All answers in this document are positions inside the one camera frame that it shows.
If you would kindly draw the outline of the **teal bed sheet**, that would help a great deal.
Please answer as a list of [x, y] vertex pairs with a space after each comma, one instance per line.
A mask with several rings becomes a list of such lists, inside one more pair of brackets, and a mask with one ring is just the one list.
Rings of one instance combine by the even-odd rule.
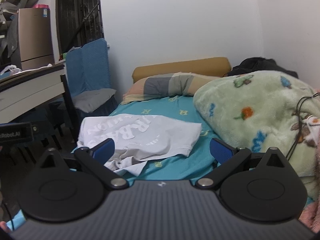
[[162, 115], [83, 120], [71, 157], [50, 148], [23, 182], [25, 222], [8, 239], [312, 239], [299, 221], [307, 192], [278, 148], [213, 138], [198, 153], [220, 165], [188, 179], [136, 180], [152, 160], [191, 159], [202, 125]]

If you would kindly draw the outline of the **grey seat cushion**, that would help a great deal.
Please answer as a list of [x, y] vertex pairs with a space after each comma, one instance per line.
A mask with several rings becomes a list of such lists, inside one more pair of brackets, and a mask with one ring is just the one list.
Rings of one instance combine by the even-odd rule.
[[115, 93], [115, 89], [102, 88], [99, 90], [85, 91], [73, 97], [72, 100], [76, 109], [85, 113], [92, 113], [114, 96]]

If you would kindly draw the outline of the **mustard yellow headboard cushion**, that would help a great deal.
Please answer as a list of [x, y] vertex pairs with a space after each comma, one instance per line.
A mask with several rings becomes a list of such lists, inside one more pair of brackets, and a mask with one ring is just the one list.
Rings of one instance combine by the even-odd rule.
[[178, 72], [223, 77], [225, 74], [231, 71], [231, 69], [231, 64], [226, 57], [212, 57], [208, 59], [137, 67], [132, 73], [132, 79], [133, 82], [136, 83], [137, 81], [146, 77]]

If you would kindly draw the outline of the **striped pillow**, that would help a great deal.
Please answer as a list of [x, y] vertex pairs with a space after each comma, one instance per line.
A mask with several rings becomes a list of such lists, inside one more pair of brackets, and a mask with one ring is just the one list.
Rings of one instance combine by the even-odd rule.
[[146, 77], [135, 82], [123, 95], [122, 105], [167, 96], [193, 96], [196, 91], [217, 80], [216, 76], [205, 76], [195, 73], [170, 73]]

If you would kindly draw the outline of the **green fleece blanket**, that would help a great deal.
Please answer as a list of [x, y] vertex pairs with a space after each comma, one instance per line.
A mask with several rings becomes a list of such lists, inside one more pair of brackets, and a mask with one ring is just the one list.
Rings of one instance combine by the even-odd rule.
[[210, 81], [197, 90], [193, 103], [227, 144], [261, 153], [279, 148], [309, 197], [317, 198], [319, 97], [310, 85], [263, 70]]

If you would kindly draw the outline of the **dark window grille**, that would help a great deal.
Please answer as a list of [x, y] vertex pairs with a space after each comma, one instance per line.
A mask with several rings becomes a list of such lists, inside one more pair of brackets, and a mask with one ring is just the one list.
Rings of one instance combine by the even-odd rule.
[[56, 0], [59, 53], [104, 37], [100, 0]]

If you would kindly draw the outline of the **white table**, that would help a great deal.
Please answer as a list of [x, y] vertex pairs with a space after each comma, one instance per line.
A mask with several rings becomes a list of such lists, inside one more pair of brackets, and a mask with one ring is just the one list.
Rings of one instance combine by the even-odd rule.
[[65, 93], [64, 64], [21, 72], [1, 79], [2, 124]]

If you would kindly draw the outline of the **gold refrigerator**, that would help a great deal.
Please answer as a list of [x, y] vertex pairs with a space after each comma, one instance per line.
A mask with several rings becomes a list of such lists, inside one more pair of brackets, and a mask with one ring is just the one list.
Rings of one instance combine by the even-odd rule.
[[50, 9], [23, 8], [14, 21], [14, 36], [8, 42], [11, 63], [22, 70], [54, 64]]

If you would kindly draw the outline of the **black clothing pile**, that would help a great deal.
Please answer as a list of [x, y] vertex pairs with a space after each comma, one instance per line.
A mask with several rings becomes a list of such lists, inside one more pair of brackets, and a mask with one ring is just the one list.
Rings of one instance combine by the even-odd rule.
[[247, 58], [238, 66], [233, 67], [232, 70], [224, 76], [238, 76], [261, 70], [283, 72], [297, 79], [299, 78], [296, 72], [280, 67], [274, 59], [266, 59], [263, 57]]

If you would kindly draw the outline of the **blue covered chair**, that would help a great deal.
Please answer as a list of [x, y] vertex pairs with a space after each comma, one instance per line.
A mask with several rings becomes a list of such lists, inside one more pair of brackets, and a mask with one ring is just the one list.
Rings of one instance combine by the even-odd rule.
[[[100, 38], [69, 51], [66, 56], [66, 76], [72, 98], [85, 91], [112, 88], [106, 40]], [[114, 96], [92, 113], [77, 110], [82, 117], [108, 116], [118, 105]]]

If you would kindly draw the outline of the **white printed t-shirt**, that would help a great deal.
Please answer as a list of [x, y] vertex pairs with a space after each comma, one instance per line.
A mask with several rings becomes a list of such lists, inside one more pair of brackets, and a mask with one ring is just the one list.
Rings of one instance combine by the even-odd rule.
[[87, 117], [81, 123], [77, 146], [93, 148], [113, 139], [115, 152], [104, 166], [120, 175], [130, 172], [138, 176], [148, 161], [188, 157], [201, 131], [200, 123], [162, 115]]

